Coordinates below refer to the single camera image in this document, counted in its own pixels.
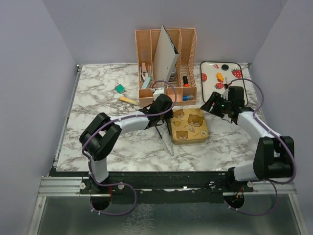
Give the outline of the black-tipped metal tongs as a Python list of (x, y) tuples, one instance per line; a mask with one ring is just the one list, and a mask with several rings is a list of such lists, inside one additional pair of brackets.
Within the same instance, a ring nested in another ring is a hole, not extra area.
[(174, 149), (171, 141), (171, 133), (167, 121), (161, 120), (155, 126), (155, 130), (164, 146), (164, 149), (173, 157)]

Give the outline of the silver tin lid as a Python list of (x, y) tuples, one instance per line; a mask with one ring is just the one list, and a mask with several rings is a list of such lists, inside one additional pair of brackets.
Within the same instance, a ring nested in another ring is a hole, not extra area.
[(204, 113), (200, 108), (187, 108), (173, 110), (174, 117), (170, 119), (171, 136), (209, 136)]

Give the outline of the gold metal cookie tin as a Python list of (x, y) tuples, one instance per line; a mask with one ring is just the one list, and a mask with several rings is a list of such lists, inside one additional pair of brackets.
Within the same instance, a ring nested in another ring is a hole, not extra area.
[(171, 136), (171, 141), (175, 145), (196, 144), (196, 143), (206, 142), (208, 137), (209, 137), (208, 135), (206, 136), (197, 135), (197, 136), (190, 136), (187, 139), (185, 139), (185, 136), (180, 136), (180, 139), (177, 139), (176, 136)]

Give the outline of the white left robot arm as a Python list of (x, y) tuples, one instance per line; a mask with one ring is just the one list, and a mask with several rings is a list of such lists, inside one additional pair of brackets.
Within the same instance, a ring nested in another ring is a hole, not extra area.
[(159, 95), (152, 104), (128, 116), (110, 117), (99, 113), (79, 138), (82, 154), (88, 158), (89, 174), (93, 178), (91, 187), (97, 193), (107, 190), (109, 176), (107, 156), (113, 150), (119, 136), (137, 130), (157, 126), (160, 121), (173, 117), (172, 99)]

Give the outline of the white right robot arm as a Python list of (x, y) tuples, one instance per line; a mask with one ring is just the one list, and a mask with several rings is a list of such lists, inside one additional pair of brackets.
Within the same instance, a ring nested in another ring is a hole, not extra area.
[(231, 167), (225, 187), (238, 190), (244, 181), (288, 178), (294, 175), (294, 141), (281, 136), (260, 120), (251, 107), (245, 106), (243, 87), (230, 86), (223, 94), (213, 92), (201, 110), (220, 118), (228, 116), (232, 123), (243, 128), (256, 142), (253, 162)]

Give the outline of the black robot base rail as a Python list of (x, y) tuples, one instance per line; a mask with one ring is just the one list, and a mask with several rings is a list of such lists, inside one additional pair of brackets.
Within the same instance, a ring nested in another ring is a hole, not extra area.
[(225, 195), (252, 191), (246, 182), (229, 182), (225, 171), (110, 172), (101, 185), (90, 177), (80, 185), (81, 195), (115, 204), (223, 203)]

